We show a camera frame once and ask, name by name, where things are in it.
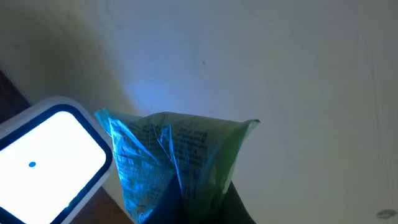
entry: white wall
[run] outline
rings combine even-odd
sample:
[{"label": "white wall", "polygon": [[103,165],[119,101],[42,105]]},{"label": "white wall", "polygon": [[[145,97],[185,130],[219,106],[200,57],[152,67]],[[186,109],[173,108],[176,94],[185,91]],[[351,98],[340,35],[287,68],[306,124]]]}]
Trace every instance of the white wall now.
[{"label": "white wall", "polygon": [[[398,209],[396,2],[42,2],[12,4],[45,27],[56,90],[90,112],[262,121],[233,177],[258,223]],[[105,188],[123,206],[116,176]]]}]

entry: brown wooden surface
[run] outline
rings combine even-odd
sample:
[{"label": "brown wooden surface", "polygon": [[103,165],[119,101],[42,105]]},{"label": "brown wooden surface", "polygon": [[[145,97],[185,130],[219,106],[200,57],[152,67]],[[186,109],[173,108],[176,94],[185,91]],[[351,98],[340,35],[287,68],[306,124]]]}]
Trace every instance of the brown wooden surface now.
[{"label": "brown wooden surface", "polygon": [[[0,71],[0,124],[30,107],[30,103]],[[72,224],[132,224],[127,215],[100,187],[73,219]]]}]

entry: green plastic wrapper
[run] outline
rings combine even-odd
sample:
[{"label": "green plastic wrapper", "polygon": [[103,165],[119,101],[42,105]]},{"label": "green plastic wrapper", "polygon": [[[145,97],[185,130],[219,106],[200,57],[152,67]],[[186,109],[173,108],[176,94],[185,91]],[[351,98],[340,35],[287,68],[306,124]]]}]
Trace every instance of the green plastic wrapper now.
[{"label": "green plastic wrapper", "polygon": [[243,139],[259,123],[169,112],[140,117],[107,109],[96,117],[112,137],[124,204],[138,223],[155,208],[174,174],[189,222],[214,217]]}]

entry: snack bag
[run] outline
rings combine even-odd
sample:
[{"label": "snack bag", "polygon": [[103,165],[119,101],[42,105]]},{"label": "snack bag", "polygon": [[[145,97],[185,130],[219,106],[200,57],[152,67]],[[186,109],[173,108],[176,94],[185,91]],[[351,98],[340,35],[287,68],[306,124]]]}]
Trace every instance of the snack bag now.
[{"label": "snack bag", "polygon": [[112,137],[124,204],[138,223],[151,213],[174,174],[190,223],[215,216],[243,139],[259,123],[169,112],[139,117],[107,109],[96,117]]}]

